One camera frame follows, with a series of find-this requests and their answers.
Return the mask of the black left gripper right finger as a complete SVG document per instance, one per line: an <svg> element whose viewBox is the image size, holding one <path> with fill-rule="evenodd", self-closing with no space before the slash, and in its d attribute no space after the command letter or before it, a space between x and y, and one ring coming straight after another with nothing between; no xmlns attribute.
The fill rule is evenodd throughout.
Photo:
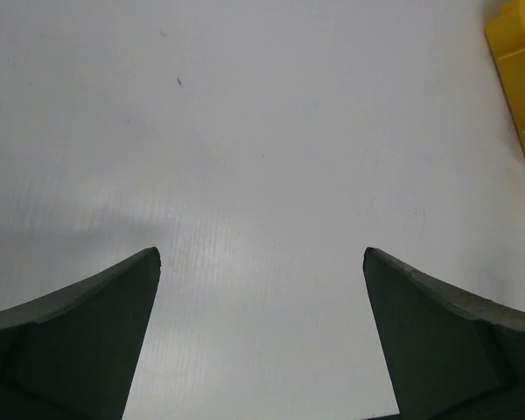
<svg viewBox="0 0 525 420"><path fill-rule="evenodd" d="M363 260L397 419L525 419L525 312L378 248Z"/></svg>

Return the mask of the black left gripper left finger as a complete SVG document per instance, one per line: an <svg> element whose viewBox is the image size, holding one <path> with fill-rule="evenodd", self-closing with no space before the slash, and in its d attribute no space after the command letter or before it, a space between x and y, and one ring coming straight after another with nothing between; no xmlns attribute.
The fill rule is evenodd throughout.
<svg viewBox="0 0 525 420"><path fill-rule="evenodd" d="M0 311L0 419L120 419L161 275L146 248Z"/></svg>

